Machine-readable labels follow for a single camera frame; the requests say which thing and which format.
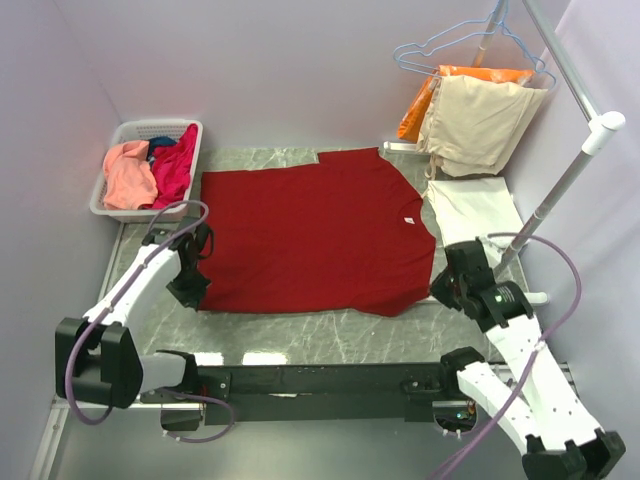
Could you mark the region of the dark red t-shirt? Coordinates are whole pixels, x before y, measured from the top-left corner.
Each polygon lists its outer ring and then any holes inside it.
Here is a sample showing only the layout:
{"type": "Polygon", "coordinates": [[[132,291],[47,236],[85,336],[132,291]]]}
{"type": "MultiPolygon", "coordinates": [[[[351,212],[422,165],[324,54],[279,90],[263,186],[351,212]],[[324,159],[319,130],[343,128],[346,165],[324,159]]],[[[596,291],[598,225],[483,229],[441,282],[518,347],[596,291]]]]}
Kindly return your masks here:
{"type": "Polygon", "coordinates": [[[393,317],[429,294],[436,241],[422,197],[374,148],[207,172],[201,198],[214,233],[199,264],[210,282],[204,310],[393,317]]]}

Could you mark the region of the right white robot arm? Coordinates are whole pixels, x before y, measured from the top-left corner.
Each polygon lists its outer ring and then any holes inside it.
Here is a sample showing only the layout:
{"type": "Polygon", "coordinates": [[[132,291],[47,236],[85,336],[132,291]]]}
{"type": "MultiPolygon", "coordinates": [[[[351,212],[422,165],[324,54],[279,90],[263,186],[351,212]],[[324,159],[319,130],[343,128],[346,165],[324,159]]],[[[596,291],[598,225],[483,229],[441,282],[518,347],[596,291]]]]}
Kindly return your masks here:
{"type": "Polygon", "coordinates": [[[442,357],[442,393],[452,399],[466,396],[490,419],[432,478],[452,474],[495,427],[518,449],[529,479],[606,478],[626,452],[624,441],[588,412],[547,344],[577,309],[581,279],[574,279],[568,310],[542,329],[523,290],[511,281],[497,282],[480,239],[450,244],[445,256],[447,265],[432,282],[432,296],[476,322],[506,362],[515,385],[507,386],[472,348],[442,357]]]}

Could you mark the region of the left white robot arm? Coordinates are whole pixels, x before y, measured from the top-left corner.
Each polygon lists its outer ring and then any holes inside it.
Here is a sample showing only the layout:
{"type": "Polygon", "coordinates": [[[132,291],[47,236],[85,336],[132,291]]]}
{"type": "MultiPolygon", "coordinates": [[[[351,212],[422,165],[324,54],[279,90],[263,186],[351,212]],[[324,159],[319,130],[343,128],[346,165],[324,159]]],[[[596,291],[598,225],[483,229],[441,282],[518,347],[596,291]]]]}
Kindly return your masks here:
{"type": "Polygon", "coordinates": [[[165,389],[176,401],[200,388],[193,354],[176,350],[140,353],[137,337],[157,296],[171,293],[198,310],[210,285],[198,269],[213,251],[213,232],[184,218],[176,232],[151,229],[125,274],[80,318],[64,318],[55,330],[55,388],[70,402],[125,409],[146,392],[165,389]]]}

